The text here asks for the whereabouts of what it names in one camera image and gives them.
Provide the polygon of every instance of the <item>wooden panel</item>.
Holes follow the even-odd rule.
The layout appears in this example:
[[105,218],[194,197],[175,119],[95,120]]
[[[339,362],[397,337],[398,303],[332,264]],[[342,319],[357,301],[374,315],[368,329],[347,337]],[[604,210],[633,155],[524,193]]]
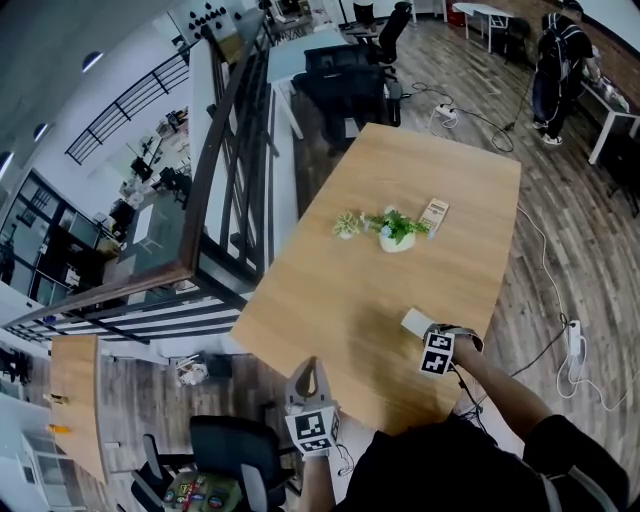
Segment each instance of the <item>wooden panel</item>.
[[106,482],[97,418],[98,337],[61,336],[51,349],[51,392],[69,399],[52,404],[53,423],[71,429],[56,444],[100,482]]
[[[520,164],[428,135],[368,124],[298,224],[231,335],[290,375],[320,357],[347,414],[390,433],[444,419],[455,376],[417,371],[421,342],[404,331],[416,307],[484,335],[511,244]],[[450,204],[437,237],[387,254],[374,235],[331,234],[345,209],[394,205],[418,218]]]

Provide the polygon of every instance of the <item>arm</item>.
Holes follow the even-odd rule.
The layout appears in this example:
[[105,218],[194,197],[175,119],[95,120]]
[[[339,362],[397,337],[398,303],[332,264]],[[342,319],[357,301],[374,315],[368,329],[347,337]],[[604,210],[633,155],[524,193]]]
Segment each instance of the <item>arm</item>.
[[533,391],[487,362],[471,338],[456,336],[454,360],[484,388],[511,430],[523,441],[551,410]]
[[300,512],[329,512],[335,506],[329,457],[307,457],[304,463]]

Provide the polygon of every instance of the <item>small succulent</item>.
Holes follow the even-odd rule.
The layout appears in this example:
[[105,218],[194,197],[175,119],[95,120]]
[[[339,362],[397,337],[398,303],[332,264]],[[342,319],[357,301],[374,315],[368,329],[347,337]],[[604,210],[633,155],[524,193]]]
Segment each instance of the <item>small succulent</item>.
[[336,219],[336,225],[333,226],[333,234],[340,238],[351,238],[353,235],[360,233],[358,227],[358,217],[356,217],[350,211],[338,215]]

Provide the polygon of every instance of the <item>white pot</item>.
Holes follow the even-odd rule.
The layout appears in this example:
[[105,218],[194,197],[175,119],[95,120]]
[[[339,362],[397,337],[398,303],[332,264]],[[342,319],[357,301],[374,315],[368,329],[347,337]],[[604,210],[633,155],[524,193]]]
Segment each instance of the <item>white pot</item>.
[[385,252],[402,252],[407,249],[411,249],[416,243],[416,234],[409,233],[405,235],[402,241],[397,244],[394,238],[386,238],[382,235],[378,235],[378,240],[380,240],[380,247]]

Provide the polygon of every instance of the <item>hand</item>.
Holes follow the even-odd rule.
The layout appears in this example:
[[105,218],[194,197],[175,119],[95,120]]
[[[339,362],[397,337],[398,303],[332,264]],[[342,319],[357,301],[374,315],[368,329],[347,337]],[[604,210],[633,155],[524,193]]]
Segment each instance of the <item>hand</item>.
[[482,357],[473,343],[471,336],[467,334],[456,334],[453,343],[453,362],[464,368],[465,361],[472,357]]

